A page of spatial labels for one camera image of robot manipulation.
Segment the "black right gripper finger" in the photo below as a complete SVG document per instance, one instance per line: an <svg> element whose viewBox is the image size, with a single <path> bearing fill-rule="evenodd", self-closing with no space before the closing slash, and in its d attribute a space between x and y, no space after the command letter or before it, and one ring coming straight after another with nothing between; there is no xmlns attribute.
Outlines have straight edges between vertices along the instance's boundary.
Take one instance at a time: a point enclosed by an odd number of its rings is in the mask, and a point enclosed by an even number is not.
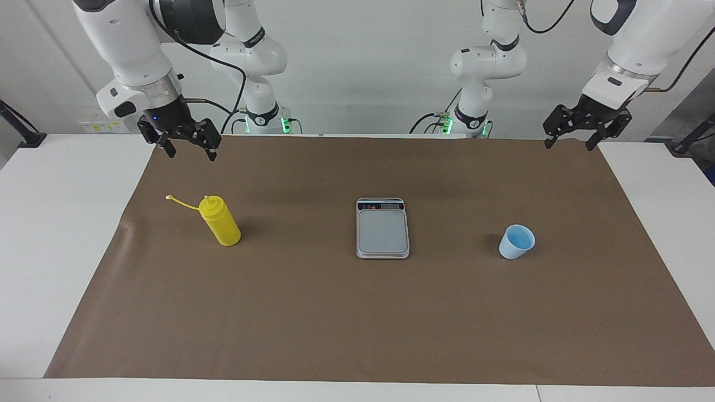
<svg viewBox="0 0 715 402"><path fill-rule="evenodd" d="M187 125L187 141L201 147L208 159L214 162L217 157L217 150L221 144L222 137L211 119L205 118L198 122Z"/></svg>
<svg viewBox="0 0 715 402"><path fill-rule="evenodd" d="M176 148L172 144L168 132L162 132L160 134L158 130L146 120L139 120L137 126L148 144L155 145L157 148L163 150L169 158L173 158L176 155Z"/></svg>

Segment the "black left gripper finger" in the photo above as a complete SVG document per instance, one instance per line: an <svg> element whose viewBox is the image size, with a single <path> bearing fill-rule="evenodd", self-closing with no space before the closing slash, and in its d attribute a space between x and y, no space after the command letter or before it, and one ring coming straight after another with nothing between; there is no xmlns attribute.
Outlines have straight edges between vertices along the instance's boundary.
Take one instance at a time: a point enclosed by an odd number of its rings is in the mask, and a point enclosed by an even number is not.
<svg viewBox="0 0 715 402"><path fill-rule="evenodd" d="M546 135L544 140L545 147L551 149L562 135L582 130L583 119L584 109L579 107L567 108L563 104L557 105L543 122L543 129Z"/></svg>
<svg viewBox="0 0 715 402"><path fill-rule="evenodd" d="M585 148L590 152L603 140L619 137L631 120L631 113L628 110L623 110L608 124L598 122L597 129L585 143Z"/></svg>

